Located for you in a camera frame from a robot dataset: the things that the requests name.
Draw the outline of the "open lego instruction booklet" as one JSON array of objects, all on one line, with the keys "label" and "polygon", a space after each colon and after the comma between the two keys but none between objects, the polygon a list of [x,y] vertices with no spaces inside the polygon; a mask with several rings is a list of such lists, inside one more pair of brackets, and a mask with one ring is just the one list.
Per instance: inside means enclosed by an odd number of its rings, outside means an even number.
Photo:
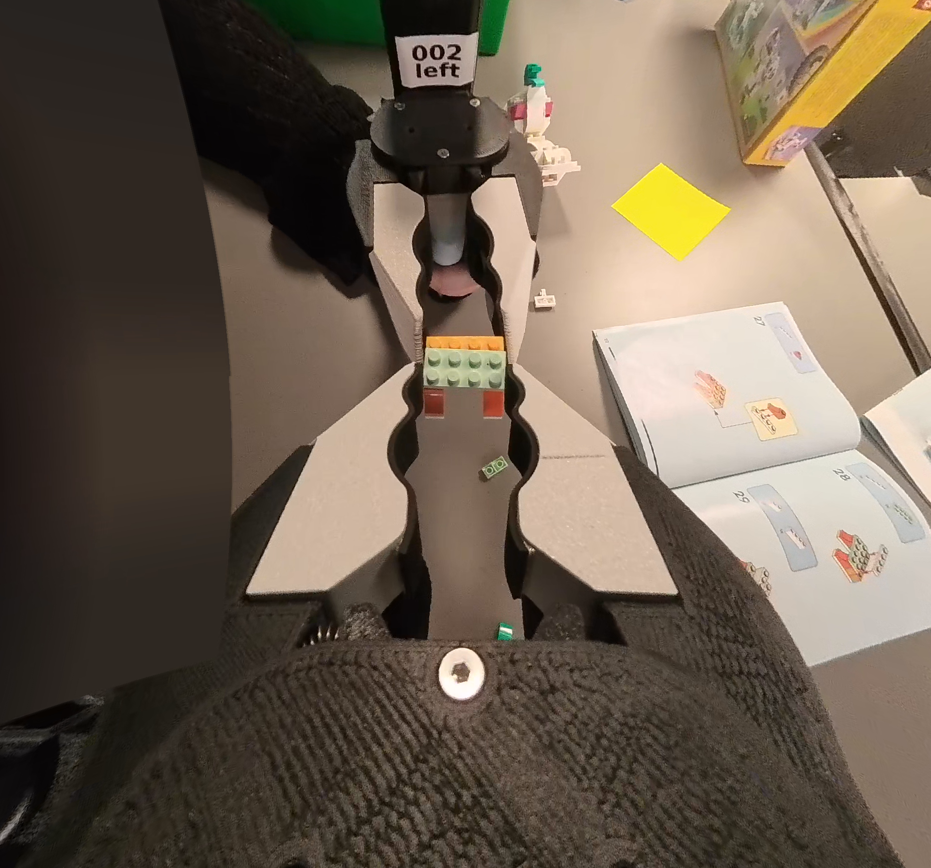
[{"label": "open lego instruction booklet", "polygon": [[810,666],[928,631],[929,518],[859,447],[782,302],[595,329],[642,463],[713,531]]}]

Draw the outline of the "light blue instruction booklet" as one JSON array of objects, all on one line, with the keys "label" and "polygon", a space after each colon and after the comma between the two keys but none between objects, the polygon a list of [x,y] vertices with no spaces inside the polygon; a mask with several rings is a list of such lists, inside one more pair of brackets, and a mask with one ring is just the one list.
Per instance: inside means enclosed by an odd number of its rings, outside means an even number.
[{"label": "light blue instruction booklet", "polygon": [[930,502],[930,371],[869,409],[860,421],[872,441]]}]

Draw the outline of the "person's left hand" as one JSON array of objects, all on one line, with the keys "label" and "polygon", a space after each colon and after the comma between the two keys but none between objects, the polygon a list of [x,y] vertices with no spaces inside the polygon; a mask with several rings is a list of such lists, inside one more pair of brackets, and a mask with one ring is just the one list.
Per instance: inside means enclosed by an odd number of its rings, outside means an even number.
[{"label": "person's left hand", "polygon": [[460,300],[482,287],[472,276],[468,265],[459,261],[452,265],[433,266],[428,288],[442,300]]}]

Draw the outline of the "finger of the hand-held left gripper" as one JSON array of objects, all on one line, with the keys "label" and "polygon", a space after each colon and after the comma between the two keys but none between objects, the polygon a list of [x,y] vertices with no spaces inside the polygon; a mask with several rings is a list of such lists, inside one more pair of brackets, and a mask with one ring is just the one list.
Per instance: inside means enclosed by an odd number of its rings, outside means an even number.
[{"label": "finger of the hand-held left gripper", "polygon": [[513,364],[526,333],[536,257],[516,179],[493,177],[479,187],[475,215],[488,238],[482,262],[493,302],[494,330],[505,339],[508,362]]},{"label": "finger of the hand-held left gripper", "polygon": [[373,186],[371,267],[399,337],[411,361],[424,356],[424,311],[418,296],[423,273],[415,234],[426,218],[424,198],[398,182]]}]

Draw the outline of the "yellow sticky note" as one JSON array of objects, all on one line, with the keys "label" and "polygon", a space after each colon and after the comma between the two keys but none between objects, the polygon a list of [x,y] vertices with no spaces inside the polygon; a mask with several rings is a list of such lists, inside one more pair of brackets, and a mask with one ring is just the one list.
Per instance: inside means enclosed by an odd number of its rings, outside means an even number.
[{"label": "yellow sticky note", "polygon": [[688,257],[731,212],[663,163],[619,196],[611,209],[677,261]]}]

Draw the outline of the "white lego animal figure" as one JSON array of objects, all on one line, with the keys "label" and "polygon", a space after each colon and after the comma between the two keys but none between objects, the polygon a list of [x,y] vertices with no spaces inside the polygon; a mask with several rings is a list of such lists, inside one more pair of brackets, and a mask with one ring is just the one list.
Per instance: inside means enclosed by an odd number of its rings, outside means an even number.
[{"label": "white lego animal figure", "polygon": [[553,99],[546,91],[539,64],[531,62],[525,65],[522,90],[506,101],[505,109],[514,129],[530,147],[544,187],[556,187],[566,175],[581,170],[569,149],[547,138]]}]

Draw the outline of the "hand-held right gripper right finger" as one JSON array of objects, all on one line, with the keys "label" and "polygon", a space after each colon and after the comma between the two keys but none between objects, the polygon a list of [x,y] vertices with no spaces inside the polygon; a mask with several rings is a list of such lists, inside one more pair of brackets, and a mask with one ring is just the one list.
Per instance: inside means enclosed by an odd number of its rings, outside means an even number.
[{"label": "hand-held right gripper right finger", "polygon": [[506,581],[529,601],[671,599],[678,589],[611,440],[515,364]]}]

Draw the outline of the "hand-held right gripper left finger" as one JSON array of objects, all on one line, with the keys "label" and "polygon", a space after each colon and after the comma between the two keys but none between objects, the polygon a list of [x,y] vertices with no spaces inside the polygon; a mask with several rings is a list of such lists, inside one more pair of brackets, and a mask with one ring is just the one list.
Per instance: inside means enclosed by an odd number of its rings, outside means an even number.
[{"label": "hand-held right gripper left finger", "polygon": [[312,443],[246,587],[252,599],[393,603],[425,582],[415,494],[421,404],[407,363]]}]

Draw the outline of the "person's left forearm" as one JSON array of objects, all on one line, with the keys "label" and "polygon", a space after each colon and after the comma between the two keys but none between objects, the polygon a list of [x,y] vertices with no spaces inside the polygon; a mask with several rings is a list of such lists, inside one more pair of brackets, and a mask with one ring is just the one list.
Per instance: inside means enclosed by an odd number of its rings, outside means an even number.
[{"label": "person's left forearm", "polygon": [[257,186],[270,225],[345,294],[370,275],[346,195],[371,109],[242,0],[157,0],[200,157]]}]

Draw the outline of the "yellow lego set box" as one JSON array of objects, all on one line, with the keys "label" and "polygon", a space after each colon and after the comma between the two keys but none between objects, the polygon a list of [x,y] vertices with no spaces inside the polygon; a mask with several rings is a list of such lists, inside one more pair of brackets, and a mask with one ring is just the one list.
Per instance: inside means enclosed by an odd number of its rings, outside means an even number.
[{"label": "yellow lego set box", "polygon": [[744,164],[788,164],[929,23],[929,0],[730,0],[715,34]]}]

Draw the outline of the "green orange red lego assembly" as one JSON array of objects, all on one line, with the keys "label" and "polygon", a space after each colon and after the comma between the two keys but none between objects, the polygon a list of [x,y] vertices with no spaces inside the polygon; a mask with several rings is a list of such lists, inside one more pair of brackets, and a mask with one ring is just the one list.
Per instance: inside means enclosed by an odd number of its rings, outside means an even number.
[{"label": "green orange red lego assembly", "polygon": [[500,420],[506,413],[506,340],[500,336],[428,336],[423,355],[423,412],[443,419],[453,390],[482,394],[482,415]]}]

